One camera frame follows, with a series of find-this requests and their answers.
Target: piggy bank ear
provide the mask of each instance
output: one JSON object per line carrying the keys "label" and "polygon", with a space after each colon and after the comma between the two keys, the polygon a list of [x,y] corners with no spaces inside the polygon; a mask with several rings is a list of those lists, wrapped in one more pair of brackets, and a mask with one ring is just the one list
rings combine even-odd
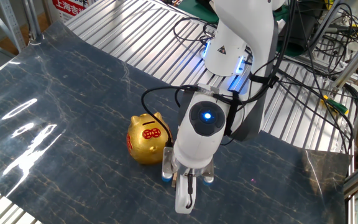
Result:
{"label": "piggy bank ear", "polygon": [[131,117],[131,124],[137,124],[139,122],[138,116],[132,116]]}
{"label": "piggy bank ear", "polygon": [[156,116],[159,120],[162,120],[162,116],[161,116],[160,112],[156,112],[154,114],[154,116]]}

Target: red sign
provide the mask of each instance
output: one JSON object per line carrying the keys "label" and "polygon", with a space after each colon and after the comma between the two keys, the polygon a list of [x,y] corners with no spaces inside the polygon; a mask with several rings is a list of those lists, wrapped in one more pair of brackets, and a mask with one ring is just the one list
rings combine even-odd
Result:
{"label": "red sign", "polygon": [[77,15],[85,9],[83,6],[75,4],[70,0],[52,0],[52,2],[58,10],[70,14],[72,16]]}

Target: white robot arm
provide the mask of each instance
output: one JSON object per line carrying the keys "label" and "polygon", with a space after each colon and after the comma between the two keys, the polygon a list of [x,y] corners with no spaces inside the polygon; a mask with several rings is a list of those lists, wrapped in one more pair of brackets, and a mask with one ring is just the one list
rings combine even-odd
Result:
{"label": "white robot arm", "polygon": [[[219,16],[218,31],[209,43],[205,64],[222,65],[224,59],[219,49],[222,43],[227,46],[233,40],[246,42],[254,55],[251,72],[267,77],[272,70],[278,37],[277,23],[272,11],[283,4],[284,0],[215,0],[214,6]],[[178,213],[190,213],[196,198],[196,176],[201,175],[205,183],[213,181],[213,155],[218,150],[224,134],[238,140],[249,139],[259,133],[263,124],[265,96],[247,103],[237,112],[216,95],[232,100],[236,94],[199,85],[201,91],[186,91],[179,112],[179,130],[173,148],[164,150],[162,177],[170,180],[177,172],[175,210]],[[252,84],[252,93],[247,91],[238,98],[241,101],[253,96],[262,87]]]}

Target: gold piggy bank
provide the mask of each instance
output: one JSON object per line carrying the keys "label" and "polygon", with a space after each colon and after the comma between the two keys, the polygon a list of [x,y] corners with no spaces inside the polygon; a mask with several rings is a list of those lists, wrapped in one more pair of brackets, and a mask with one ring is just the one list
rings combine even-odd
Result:
{"label": "gold piggy bank", "polygon": [[[156,116],[169,130],[160,113]],[[142,114],[131,118],[127,133],[129,154],[140,164],[151,165],[162,162],[163,150],[168,134],[151,115]]]}

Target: plastic sheet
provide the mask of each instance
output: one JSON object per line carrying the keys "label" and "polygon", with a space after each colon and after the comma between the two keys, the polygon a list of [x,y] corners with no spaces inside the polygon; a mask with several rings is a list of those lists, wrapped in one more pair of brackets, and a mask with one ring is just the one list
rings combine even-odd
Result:
{"label": "plastic sheet", "polygon": [[[215,181],[175,213],[161,166],[129,155],[140,96],[166,85],[54,23],[0,70],[0,193],[43,223],[345,223],[350,157],[260,133],[214,157]],[[176,136],[173,92],[151,94]]]}

